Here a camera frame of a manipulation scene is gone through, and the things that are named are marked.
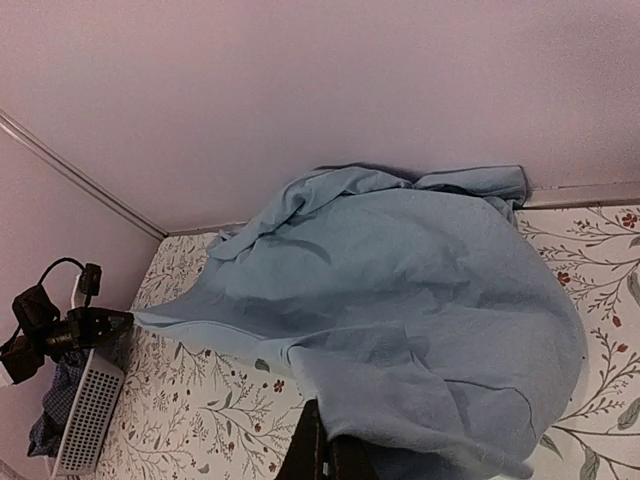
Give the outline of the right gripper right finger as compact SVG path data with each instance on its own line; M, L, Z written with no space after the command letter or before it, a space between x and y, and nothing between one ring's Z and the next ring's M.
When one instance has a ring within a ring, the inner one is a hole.
M379 480L364 443L354 437L339 436L328 444L328 479Z

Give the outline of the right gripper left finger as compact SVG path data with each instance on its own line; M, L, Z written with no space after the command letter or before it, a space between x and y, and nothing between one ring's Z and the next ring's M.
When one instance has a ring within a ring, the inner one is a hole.
M305 403L287 451L287 478L327 479L327 435L320 419L317 400Z

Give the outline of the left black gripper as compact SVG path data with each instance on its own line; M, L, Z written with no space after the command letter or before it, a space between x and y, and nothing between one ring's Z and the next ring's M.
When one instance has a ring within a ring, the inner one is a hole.
M35 285L12 303L18 327L1 346L1 378L17 385L32 378L45 358L59 361L68 352L100 347L131 329L134 316L128 311L78 307L65 318L51 302L42 285Z

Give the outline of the light blue t-shirt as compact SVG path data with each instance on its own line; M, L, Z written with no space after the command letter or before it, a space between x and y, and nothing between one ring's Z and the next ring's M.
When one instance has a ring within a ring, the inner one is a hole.
M576 387L579 317L516 228L526 195L518 166L316 170L135 319L290 370L382 479L528 479Z

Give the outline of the white plastic laundry basket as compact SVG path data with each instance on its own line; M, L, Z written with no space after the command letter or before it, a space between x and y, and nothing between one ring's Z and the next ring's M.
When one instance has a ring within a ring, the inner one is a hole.
M131 334L88 352L55 462L52 479L81 479L94 474L110 421L124 385L123 367Z

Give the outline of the dark blue checkered shirt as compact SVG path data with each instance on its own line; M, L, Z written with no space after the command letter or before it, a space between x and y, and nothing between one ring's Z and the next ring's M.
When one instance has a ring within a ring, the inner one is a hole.
M42 398L43 411L29 432L28 457L57 456L85 365L61 361L50 389Z

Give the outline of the left aluminium frame post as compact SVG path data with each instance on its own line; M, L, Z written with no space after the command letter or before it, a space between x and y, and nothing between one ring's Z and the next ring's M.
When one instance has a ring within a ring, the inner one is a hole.
M101 186L97 181L46 145L4 110L1 110L1 130L74 186L138 230L159 241L169 236L168 231Z

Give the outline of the rear aluminium table rail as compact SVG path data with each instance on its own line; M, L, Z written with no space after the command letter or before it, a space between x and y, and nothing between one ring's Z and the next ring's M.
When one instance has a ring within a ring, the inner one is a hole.
M566 209L639 204L639 182L533 189L524 209Z

